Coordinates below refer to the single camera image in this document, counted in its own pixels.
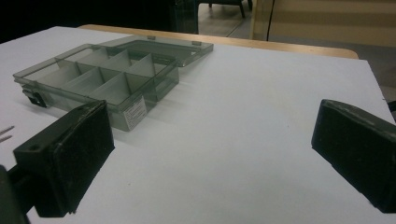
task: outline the beige wall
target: beige wall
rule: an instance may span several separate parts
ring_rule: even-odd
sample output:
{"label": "beige wall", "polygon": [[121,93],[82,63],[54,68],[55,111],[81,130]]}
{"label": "beige wall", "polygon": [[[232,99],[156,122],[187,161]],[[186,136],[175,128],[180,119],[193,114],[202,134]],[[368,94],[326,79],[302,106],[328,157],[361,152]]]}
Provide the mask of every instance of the beige wall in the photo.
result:
{"label": "beige wall", "polygon": [[[250,37],[265,39],[273,0],[255,0]],[[396,47],[396,0],[276,0],[270,35]]]}

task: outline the open box lid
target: open box lid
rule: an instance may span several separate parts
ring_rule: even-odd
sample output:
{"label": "open box lid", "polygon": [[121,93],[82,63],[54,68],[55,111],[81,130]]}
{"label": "open box lid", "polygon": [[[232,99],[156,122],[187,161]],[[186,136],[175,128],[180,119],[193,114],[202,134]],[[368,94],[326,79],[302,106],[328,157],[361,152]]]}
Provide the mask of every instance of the open box lid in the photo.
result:
{"label": "open box lid", "polygon": [[177,59],[178,67],[187,66],[213,51],[213,44],[210,43],[152,35],[130,35],[100,45],[173,56]]}

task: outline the label sticker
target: label sticker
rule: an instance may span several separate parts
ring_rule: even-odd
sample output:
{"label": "label sticker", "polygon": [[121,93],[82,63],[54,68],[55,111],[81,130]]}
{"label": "label sticker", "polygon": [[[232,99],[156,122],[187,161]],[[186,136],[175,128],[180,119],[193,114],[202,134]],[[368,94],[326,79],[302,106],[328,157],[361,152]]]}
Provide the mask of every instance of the label sticker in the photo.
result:
{"label": "label sticker", "polygon": [[136,126],[140,120],[147,115],[147,113],[148,111],[146,109],[145,99],[142,96],[140,100],[134,102],[133,105],[123,112],[129,130],[132,130],[134,126]]}

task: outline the transparent plastic box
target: transparent plastic box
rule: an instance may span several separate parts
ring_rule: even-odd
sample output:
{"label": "transparent plastic box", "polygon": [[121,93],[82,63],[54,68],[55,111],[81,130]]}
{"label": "transparent plastic box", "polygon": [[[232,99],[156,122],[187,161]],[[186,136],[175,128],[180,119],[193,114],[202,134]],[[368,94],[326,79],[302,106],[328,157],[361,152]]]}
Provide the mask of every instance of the transparent plastic box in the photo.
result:
{"label": "transparent plastic box", "polygon": [[[130,48],[135,40],[139,48]],[[14,80],[32,104],[43,107],[69,111],[106,100],[112,127],[129,132],[176,86],[180,66],[213,49],[211,44],[197,50],[185,41],[146,40],[138,36],[108,42],[121,43],[114,47],[81,45],[14,74]]]}

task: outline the table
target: table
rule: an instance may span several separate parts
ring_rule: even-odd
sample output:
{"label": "table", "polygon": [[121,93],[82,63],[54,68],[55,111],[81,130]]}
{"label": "table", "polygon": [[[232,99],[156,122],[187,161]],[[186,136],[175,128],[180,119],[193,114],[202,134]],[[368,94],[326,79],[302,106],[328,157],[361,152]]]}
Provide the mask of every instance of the table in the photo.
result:
{"label": "table", "polygon": [[[15,165],[12,150],[65,114],[31,105],[12,74],[81,44],[143,33],[166,35],[53,27],[0,45],[0,124],[15,125],[0,163]],[[179,84],[132,131],[113,129],[116,148],[74,215],[32,209],[32,223],[394,223],[310,145],[321,99],[394,123],[366,61],[334,57],[351,56],[337,49],[186,36],[214,51],[180,68]]]}

